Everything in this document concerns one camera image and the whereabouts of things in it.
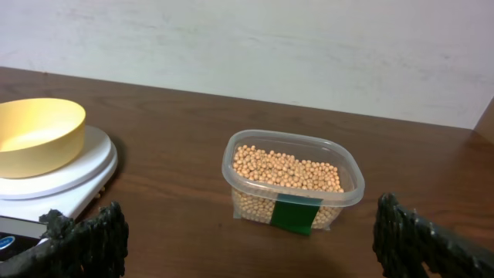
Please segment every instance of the clear plastic container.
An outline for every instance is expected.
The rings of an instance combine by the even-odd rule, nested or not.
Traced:
[[[330,163],[338,167],[340,187],[344,192],[287,188],[244,178],[233,168],[235,150],[243,145],[294,155],[300,161]],[[280,201],[319,206],[312,228],[328,229],[343,207],[357,204],[364,196],[364,177],[350,152],[331,141],[298,134],[259,130],[238,132],[230,138],[225,149],[222,172],[232,186],[234,217],[257,222],[270,223],[275,203]]]

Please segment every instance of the wooden table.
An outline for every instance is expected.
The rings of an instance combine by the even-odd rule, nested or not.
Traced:
[[[81,103],[87,124],[117,145],[119,173],[86,216],[121,204],[126,277],[380,277],[371,246],[383,192],[494,250],[494,146],[473,131],[0,69],[1,102],[29,97]],[[343,145],[364,174],[364,198],[310,237],[233,219],[222,155],[251,128]]]

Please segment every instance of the green label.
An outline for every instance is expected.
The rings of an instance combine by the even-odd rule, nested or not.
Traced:
[[[308,236],[321,202],[322,199],[279,194],[271,225]]]

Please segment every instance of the bowl rim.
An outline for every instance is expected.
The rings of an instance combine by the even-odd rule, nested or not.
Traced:
[[[40,143],[40,144],[36,144],[34,146],[31,146],[31,147],[18,148],[18,149],[15,149],[15,150],[9,150],[9,151],[2,151],[2,150],[0,150],[0,154],[7,154],[7,153],[10,153],[10,152],[14,152],[14,151],[24,151],[24,150],[32,149],[34,147],[43,146],[45,144],[50,144],[53,141],[59,140],[60,138],[65,137],[67,134],[70,134],[71,132],[75,131],[81,125],[84,125],[84,122],[86,120],[86,109],[84,109],[84,107],[82,105],[80,105],[77,102],[72,101],[72,100],[66,100],[66,99],[61,99],[61,98],[56,98],[56,97],[34,97],[34,98],[29,98],[29,99],[11,100],[11,101],[7,101],[7,102],[4,102],[4,103],[0,103],[0,109],[2,108],[2,105],[11,104],[11,103],[17,103],[17,102],[23,102],[23,101],[34,101],[34,100],[55,100],[55,101],[63,101],[63,102],[67,102],[67,103],[73,103],[73,104],[76,105],[76,107],[78,107],[78,108],[81,109],[81,111],[82,111],[82,117],[81,117],[80,121],[77,124],[74,125],[73,128],[71,128],[70,130],[68,130],[64,134],[62,134],[62,135],[60,135],[60,136],[58,136],[56,138],[53,138],[50,141],[46,141],[46,142],[43,142],[43,143]]]

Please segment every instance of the kitchen scale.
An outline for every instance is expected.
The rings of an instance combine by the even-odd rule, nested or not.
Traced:
[[[117,168],[117,150],[108,135],[86,126],[84,146],[70,163],[30,178],[0,178],[0,215],[38,222],[50,209],[76,218]]]

